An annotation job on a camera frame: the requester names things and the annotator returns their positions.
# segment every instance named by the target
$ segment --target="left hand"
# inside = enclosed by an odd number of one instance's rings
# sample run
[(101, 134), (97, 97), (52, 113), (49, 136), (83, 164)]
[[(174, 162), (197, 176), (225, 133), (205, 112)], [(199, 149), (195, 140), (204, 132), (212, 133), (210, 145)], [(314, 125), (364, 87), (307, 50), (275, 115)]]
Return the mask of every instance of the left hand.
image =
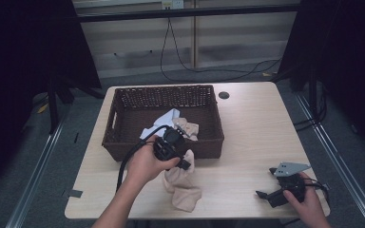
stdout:
[(147, 144), (141, 147), (128, 163), (125, 181), (131, 180), (144, 186), (154, 180), (163, 170), (175, 167), (180, 158), (173, 158), (169, 161), (158, 160), (153, 152), (153, 142), (156, 140), (153, 135), (147, 140)]

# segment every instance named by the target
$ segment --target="table top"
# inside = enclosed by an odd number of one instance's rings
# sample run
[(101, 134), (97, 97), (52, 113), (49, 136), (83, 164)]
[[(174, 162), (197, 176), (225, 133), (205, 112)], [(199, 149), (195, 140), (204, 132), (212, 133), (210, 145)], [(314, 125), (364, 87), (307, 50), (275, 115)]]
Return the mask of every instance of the table top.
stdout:
[[(289, 205), (272, 208), (256, 191), (272, 193), (280, 189), (269, 168), (281, 162), (307, 163), (309, 160), (275, 84), (212, 84), (218, 102), (224, 142), (219, 159), (195, 160), (189, 181), (202, 190), (202, 198), (192, 213), (176, 209), (172, 195), (163, 187), (161, 173), (136, 198), (131, 219), (285, 219), (297, 213)], [(69, 198), (65, 215), (69, 219), (96, 219), (106, 209), (116, 189), (121, 163), (104, 147), (103, 136), (114, 90), (105, 97), (86, 149), (74, 190), (80, 198)], [(226, 100), (218, 97), (228, 92)], [(305, 171), (315, 178), (313, 169)], [(330, 208), (317, 191), (326, 216)]]

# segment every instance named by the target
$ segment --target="wall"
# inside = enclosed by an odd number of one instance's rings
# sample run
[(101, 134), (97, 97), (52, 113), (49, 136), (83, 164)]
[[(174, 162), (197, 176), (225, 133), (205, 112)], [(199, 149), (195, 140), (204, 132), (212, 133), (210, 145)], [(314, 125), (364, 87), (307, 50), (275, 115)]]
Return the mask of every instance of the wall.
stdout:
[[(184, 7), (219, 8), (298, 2), (185, 0)], [(154, 0), (74, 0), (73, 3), (78, 14), (162, 8), (161, 1)], [(182, 62), (187, 67), (212, 67), (280, 58), (295, 17), (295, 12), (187, 17), (172, 18), (171, 25)], [(167, 25), (167, 19), (83, 23), (99, 77), (159, 72)], [(163, 70), (182, 68), (170, 30), (164, 46)]]

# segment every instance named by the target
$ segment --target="towel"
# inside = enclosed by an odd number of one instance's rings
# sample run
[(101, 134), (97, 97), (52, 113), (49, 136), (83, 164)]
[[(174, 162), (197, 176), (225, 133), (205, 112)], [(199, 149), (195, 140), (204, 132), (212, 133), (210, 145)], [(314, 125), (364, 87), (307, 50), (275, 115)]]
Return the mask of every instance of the towel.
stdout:
[(194, 153), (192, 150), (186, 151), (184, 159), (191, 163), (187, 170), (174, 167), (164, 172), (163, 184), (168, 193), (173, 194), (171, 203), (178, 209), (186, 212), (192, 212), (195, 209), (197, 201), (202, 197), (202, 190), (193, 184), (187, 178), (194, 173)]
[(189, 123), (186, 118), (174, 118), (173, 119), (174, 128), (179, 126), (186, 135), (183, 135), (185, 138), (197, 141), (198, 140), (198, 133), (200, 131), (200, 126), (196, 123)]

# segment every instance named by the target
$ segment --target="wicker basket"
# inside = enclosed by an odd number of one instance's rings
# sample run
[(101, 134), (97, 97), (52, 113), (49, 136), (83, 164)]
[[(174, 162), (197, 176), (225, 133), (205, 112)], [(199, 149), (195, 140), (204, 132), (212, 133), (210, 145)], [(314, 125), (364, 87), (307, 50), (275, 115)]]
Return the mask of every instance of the wicker basket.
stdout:
[(122, 161), (129, 149), (139, 141), (142, 130), (150, 128), (171, 108), (179, 109), (180, 117), (200, 126), (198, 140), (185, 140), (179, 150), (184, 153), (192, 149), (196, 159), (218, 159), (224, 136), (211, 85), (115, 89), (103, 147), (115, 161)]

